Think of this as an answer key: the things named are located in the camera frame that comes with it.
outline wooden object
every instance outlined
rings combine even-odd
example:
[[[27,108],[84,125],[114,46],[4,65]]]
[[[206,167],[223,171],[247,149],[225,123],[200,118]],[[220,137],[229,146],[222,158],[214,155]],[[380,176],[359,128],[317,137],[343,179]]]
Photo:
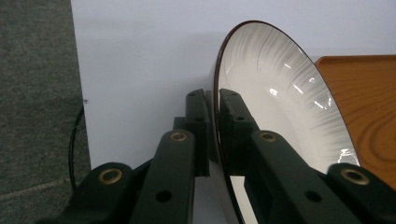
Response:
[[[396,189],[396,55],[326,56],[316,66],[361,166]]]

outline white tabletop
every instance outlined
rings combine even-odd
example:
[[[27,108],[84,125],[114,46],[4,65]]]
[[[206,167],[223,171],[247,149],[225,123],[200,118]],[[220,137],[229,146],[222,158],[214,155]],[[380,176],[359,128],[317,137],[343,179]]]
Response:
[[[184,116],[185,95],[210,89],[219,47],[242,21],[272,23],[313,61],[396,53],[393,0],[72,0],[72,8],[92,168],[151,159]],[[206,182],[198,180],[194,223],[224,223]]]

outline floor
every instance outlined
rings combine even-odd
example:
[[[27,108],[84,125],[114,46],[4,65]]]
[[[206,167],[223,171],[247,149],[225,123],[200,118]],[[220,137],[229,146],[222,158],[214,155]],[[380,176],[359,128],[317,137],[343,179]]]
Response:
[[[62,212],[72,190],[68,144],[82,106],[70,1],[0,3],[0,223]],[[75,172],[90,171],[85,120]]]

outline brown wooden board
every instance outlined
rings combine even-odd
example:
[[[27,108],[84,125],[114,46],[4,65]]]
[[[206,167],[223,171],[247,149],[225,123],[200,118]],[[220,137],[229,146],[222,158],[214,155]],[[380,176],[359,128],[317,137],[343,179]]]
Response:
[[[396,55],[325,56],[316,66],[361,166],[396,189]]]

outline gray carpet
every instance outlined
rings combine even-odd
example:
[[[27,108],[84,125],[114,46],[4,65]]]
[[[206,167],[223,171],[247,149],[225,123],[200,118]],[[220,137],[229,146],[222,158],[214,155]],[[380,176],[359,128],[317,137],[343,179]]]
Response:
[[[0,223],[35,223],[66,206],[81,106],[70,1],[1,1]],[[91,167],[84,119],[75,151],[80,181]]]

